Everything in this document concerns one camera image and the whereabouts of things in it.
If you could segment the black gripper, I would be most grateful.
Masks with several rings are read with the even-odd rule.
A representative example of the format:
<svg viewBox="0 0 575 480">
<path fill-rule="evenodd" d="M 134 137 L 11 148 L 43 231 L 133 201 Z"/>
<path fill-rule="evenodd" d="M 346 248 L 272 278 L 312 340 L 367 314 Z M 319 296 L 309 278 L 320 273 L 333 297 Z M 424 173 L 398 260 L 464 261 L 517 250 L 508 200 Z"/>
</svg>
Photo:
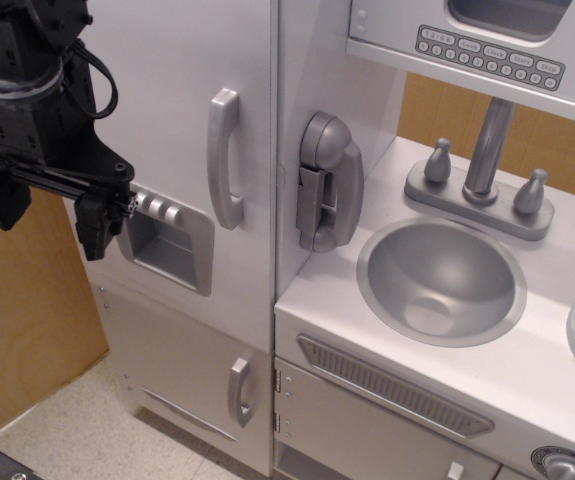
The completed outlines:
<svg viewBox="0 0 575 480">
<path fill-rule="evenodd" d="M 98 138 L 89 74 L 0 78 L 0 229 L 8 231 L 31 205 L 30 188 L 77 199 L 76 233 L 88 261 L 101 260 L 122 230 L 118 206 L 129 200 L 134 168 Z"/>
</svg>

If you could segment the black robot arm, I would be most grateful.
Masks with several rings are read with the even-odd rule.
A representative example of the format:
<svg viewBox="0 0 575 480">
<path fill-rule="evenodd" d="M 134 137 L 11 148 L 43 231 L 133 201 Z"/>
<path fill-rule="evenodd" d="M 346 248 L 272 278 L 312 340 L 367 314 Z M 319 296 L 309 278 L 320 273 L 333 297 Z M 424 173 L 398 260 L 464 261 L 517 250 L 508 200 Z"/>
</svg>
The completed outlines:
<svg viewBox="0 0 575 480">
<path fill-rule="evenodd" d="M 100 260 L 135 210 L 133 166 L 97 136 L 117 107 L 96 105 L 90 71 L 114 80 L 80 38 L 84 1 L 0 1 L 0 229 L 31 204 L 31 188 L 74 202 L 88 260 Z"/>
</svg>

